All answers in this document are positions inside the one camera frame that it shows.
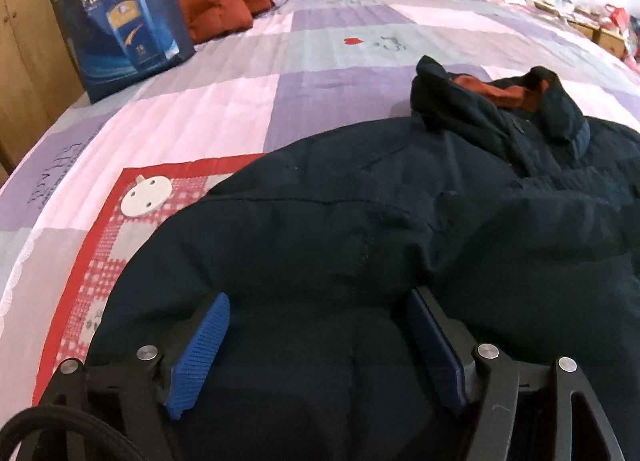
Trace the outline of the dark navy padded jacket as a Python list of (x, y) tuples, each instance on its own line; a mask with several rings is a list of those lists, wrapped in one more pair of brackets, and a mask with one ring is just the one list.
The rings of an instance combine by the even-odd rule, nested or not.
[(134, 357), (213, 291), (230, 325), (176, 423), (189, 460), (460, 460), (401, 308), (429, 289), (516, 360), (573, 358), (639, 455), (639, 136), (533, 68), (431, 58), (407, 117), (297, 141), (169, 217), (130, 259), (89, 365)]

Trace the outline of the pile of colourful clothes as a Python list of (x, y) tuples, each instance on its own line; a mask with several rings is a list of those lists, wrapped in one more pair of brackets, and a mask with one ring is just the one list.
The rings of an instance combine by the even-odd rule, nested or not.
[(639, 19), (632, 16), (625, 8), (612, 4), (604, 6), (605, 16), (600, 21), (603, 31), (619, 38), (623, 45), (623, 59), (639, 61)]

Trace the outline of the pastel patchwork bed sheet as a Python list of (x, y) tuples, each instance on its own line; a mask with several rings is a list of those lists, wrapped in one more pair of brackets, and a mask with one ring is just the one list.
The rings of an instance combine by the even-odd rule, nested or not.
[(1, 190), (1, 338), (37, 354), (82, 234), (129, 167), (271, 151), (406, 112), (430, 56), (483, 80), (542, 65), (586, 115), (639, 124), (639, 79), (506, 0), (288, 0), (245, 33), (98, 102), (80, 98)]

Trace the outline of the wooden wardrobe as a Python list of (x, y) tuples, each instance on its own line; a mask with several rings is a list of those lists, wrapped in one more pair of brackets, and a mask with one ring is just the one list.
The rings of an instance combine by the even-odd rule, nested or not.
[(1, 0), (2, 172), (83, 92), (51, 0)]

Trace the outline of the wooden nightstand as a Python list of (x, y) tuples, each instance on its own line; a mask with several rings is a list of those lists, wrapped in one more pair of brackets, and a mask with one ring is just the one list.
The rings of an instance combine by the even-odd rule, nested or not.
[(622, 58), (624, 45), (616, 36), (602, 30), (600, 21), (605, 16), (604, 6), (580, 6), (569, 0), (563, 0), (560, 4), (552, 5), (546, 0), (535, 0), (537, 9), (553, 14), (562, 19), (568, 26), (582, 33), (593, 43), (605, 49), (610, 54)]

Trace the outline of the blue gift bag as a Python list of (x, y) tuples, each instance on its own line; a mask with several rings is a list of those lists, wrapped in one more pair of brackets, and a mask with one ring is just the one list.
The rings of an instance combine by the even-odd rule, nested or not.
[(178, 0), (56, 0), (55, 9), (93, 103), (195, 54)]

